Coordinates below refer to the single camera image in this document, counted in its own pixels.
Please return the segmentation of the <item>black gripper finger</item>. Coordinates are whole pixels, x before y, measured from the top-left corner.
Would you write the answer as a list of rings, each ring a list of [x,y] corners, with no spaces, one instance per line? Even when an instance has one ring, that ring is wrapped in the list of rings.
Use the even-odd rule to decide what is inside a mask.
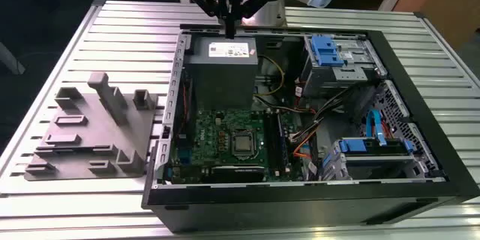
[[[225,38],[229,39],[229,10],[226,0],[192,0],[209,17],[216,17],[222,23]]]
[[[230,12],[229,12],[229,39],[234,38],[236,26],[242,18],[250,18],[252,15],[262,7],[262,0],[232,0]]]

